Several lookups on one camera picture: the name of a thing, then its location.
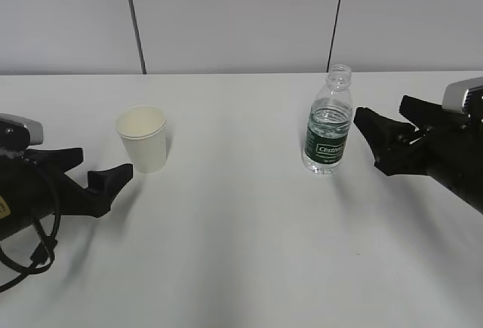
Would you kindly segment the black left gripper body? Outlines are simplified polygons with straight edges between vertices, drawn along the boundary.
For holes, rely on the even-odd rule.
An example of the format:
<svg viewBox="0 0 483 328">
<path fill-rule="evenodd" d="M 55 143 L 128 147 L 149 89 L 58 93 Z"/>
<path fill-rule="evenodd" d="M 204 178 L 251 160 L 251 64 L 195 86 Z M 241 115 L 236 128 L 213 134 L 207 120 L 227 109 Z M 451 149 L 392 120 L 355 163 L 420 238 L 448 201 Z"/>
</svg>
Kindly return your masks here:
<svg viewBox="0 0 483 328">
<path fill-rule="evenodd" d="M 105 206 L 77 182 L 52 167 L 39 167 L 23 156 L 1 157 L 1 239 L 59 213 L 61 216 L 100 218 Z"/>
</svg>

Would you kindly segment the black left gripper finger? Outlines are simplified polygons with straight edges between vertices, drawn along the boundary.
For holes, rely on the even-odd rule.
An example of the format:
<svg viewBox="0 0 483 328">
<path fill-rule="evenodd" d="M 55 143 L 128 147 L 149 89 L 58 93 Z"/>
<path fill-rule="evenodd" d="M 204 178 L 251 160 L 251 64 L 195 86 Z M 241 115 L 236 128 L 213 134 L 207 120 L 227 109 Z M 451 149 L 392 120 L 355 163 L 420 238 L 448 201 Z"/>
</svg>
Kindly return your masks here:
<svg viewBox="0 0 483 328">
<path fill-rule="evenodd" d="M 121 164 L 109 170 L 89 171 L 88 187 L 98 201 L 111 206 L 120 191 L 132 180 L 133 165 Z"/>
<path fill-rule="evenodd" d="M 35 166 L 52 167 L 65 173 L 83 162 L 83 150 L 82 148 L 58 150 L 27 149 L 23 157 Z"/>
</svg>

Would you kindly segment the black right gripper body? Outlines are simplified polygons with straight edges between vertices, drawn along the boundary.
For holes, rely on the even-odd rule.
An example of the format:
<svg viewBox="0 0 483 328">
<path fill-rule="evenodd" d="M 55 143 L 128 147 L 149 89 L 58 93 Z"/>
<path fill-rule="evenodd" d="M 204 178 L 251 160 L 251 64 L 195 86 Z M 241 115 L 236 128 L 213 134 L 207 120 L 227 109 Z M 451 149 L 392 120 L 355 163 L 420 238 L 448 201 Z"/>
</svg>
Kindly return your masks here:
<svg viewBox="0 0 483 328">
<path fill-rule="evenodd" d="M 387 176 L 429 176 L 482 211 L 482 123 L 465 117 L 398 122 L 374 147 L 374 166 Z"/>
</svg>

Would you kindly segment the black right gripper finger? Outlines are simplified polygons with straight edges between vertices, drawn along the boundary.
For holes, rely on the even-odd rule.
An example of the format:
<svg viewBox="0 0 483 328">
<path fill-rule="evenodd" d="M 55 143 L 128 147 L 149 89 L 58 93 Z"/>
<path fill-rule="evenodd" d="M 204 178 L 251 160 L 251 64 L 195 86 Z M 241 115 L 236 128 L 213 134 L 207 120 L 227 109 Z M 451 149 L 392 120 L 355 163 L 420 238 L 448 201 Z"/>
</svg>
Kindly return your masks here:
<svg viewBox="0 0 483 328">
<path fill-rule="evenodd" d="M 449 112 L 441 105 L 404 95 L 399 113 L 409 122 L 422 129 L 423 127 L 441 127 L 452 124 L 463 124 L 468 121 L 466 115 Z"/>
<path fill-rule="evenodd" d="M 374 155 L 380 155 L 393 146 L 398 146 L 405 137 L 415 131 L 412 124 L 394 121 L 366 107 L 356 109 L 354 124 Z"/>
</svg>

